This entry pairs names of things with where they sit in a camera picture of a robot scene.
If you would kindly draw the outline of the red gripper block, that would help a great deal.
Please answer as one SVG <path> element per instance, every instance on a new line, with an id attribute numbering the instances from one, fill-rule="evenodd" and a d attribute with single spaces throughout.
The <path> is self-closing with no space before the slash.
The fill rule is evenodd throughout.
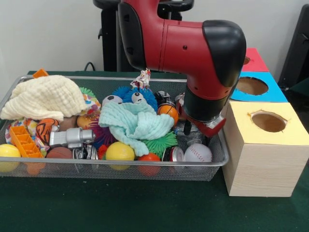
<path id="1" fill-rule="evenodd" d="M 203 135 L 205 135 L 208 138 L 211 138 L 214 135 L 216 135 L 226 123 L 226 118 L 224 118 L 221 113 L 218 116 L 211 119 L 210 121 L 206 122 L 197 121 L 191 118 L 185 112 L 182 106 L 181 106 L 181 117 L 183 117 L 186 120 L 183 129 L 184 135 L 186 136 L 190 134 L 192 125 L 195 125 Z"/>

